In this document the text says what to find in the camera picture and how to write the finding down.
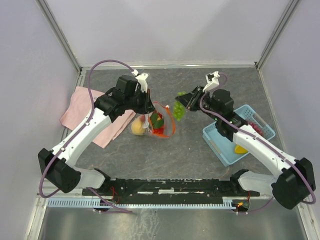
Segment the green grape bunch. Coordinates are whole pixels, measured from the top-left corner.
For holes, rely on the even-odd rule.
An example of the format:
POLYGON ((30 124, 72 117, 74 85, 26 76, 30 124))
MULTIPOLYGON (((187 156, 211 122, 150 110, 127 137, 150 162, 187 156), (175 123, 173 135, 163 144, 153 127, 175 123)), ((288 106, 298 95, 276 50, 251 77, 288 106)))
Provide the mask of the green grape bunch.
POLYGON ((177 121, 180 121, 186 114, 185 107, 177 100, 174 103, 172 114, 177 121))

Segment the red strawberries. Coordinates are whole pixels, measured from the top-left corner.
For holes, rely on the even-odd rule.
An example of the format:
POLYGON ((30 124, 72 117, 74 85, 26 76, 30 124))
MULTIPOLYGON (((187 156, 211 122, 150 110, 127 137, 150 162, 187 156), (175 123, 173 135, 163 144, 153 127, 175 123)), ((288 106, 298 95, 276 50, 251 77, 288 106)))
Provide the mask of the red strawberries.
POLYGON ((162 135, 164 133, 164 117, 157 111, 141 115, 140 120, 144 122, 143 127, 151 134, 162 135))

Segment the yellow pear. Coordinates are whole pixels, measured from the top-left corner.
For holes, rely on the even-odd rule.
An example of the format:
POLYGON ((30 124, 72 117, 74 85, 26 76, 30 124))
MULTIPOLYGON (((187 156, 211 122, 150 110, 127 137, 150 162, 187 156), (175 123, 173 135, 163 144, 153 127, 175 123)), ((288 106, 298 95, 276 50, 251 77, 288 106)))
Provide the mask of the yellow pear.
POLYGON ((131 124, 131 132, 134 135, 142 136, 146 129, 144 128, 144 122, 140 118, 136 118, 131 124))

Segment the clear orange zip top bag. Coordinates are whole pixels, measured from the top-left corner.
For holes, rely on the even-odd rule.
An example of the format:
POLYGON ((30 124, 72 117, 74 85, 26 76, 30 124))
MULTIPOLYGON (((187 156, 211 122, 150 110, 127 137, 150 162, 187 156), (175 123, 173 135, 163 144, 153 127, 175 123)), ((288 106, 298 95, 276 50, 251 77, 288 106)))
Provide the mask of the clear orange zip top bag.
POLYGON ((154 101, 155 110, 136 117, 130 125, 131 133, 136 136, 150 135, 157 138, 170 138, 176 132, 174 118, 169 105, 154 101))

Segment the yellow starfruit slice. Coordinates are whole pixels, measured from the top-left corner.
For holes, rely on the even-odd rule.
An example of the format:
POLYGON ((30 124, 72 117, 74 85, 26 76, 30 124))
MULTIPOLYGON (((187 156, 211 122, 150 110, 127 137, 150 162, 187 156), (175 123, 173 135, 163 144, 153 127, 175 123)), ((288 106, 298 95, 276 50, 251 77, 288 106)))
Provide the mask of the yellow starfruit slice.
POLYGON ((242 146, 240 146, 240 145, 236 145, 235 146, 234 152, 236 154, 246 154, 246 153, 248 153, 248 151, 245 148, 243 148, 242 146))

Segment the red grape bunch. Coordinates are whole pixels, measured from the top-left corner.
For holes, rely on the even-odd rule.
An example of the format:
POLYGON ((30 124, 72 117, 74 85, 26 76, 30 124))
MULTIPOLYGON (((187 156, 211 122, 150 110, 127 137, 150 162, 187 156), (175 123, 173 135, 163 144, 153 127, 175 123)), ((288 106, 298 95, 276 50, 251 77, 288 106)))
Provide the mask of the red grape bunch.
POLYGON ((254 123, 253 121, 248 121, 248 124, 260 135, 264 136, 263 130, 258 126, 258 124, 254 123))

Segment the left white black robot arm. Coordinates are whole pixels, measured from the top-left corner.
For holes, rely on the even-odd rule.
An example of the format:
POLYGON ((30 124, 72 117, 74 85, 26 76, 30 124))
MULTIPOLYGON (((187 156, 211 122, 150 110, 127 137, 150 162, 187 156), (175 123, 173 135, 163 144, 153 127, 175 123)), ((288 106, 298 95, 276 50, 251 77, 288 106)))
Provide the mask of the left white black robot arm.
POLYGON ((93 188, 99 195, 110 191, 111 183, 105 173, 75 165, 88 145, 125 111, 142 115, 154 111, 148 76, 147 73, 120 76, 116 86, 95 100, 93 110, 63 141, 50 150, 40 150, 37 157, 41 173, 58 190, 69 193, 77 187, 93 188))

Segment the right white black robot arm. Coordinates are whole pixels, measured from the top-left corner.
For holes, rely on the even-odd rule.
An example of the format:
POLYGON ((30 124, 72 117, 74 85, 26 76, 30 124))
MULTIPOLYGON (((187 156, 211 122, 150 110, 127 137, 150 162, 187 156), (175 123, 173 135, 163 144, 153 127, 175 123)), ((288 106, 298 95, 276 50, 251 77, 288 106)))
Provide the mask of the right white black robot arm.
POLYGON ((209 94, 198 86, 175 100, 191 112, 202 111, 215 119, 221 136, 246 149, 270 171, 265 175, 245 170, 229 183, 231 193, 240 196, 246 191, 258 192, 289 210, 300 203, 316 203, 313 164, 305 157, 297 159, 285 153, 262 137, 234 111, 229 91, 217 89, 209 94))

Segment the light blue plastic basket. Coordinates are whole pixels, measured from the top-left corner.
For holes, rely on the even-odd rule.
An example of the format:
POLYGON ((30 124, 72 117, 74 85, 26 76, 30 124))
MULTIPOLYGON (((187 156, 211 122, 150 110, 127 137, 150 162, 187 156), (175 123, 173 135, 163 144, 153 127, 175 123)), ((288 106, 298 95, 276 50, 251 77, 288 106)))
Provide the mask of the light blue plastic basket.
MULTIPOLYGON (((248 104, 237 108, 235 112, 248 123, 258 127, 266 140, 276 136, 276 132, 248 104)), ((202 137, 225 167, 249 155, 248 152, 236 153, 236 144, 219 134, 215 121, 202 130, 202 137)))

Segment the pink folded cloth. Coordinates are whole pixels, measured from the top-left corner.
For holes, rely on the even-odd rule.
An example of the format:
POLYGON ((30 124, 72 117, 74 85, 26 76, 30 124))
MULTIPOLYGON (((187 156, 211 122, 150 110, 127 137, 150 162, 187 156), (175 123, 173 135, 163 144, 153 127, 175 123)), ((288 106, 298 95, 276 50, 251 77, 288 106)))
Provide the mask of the pink folded cloth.
MULTIPOLYGON (((74 130, 91 111, 92 105, 88 89, 77 86, 71 95, 70 104, 66 112, 60 118, 60 123, 74 130)), ((110 126, 106 127, 93 142, 101 148, 105 148, 111 141, 115 140, 135 117, 133 110, 126 110, 110 126)))

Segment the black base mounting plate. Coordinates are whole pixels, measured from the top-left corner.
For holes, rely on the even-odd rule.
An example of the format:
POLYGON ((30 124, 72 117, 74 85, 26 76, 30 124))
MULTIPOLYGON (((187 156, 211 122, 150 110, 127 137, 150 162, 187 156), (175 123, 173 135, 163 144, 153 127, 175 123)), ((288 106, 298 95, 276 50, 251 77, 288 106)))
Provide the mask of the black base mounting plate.
POLYGON ((235 180, 210 179, 124 179, 110 180, 96 190, 100 196, 115 197, 119 204, 221 204, 224 197, 259 197, 242 189, 235 180))

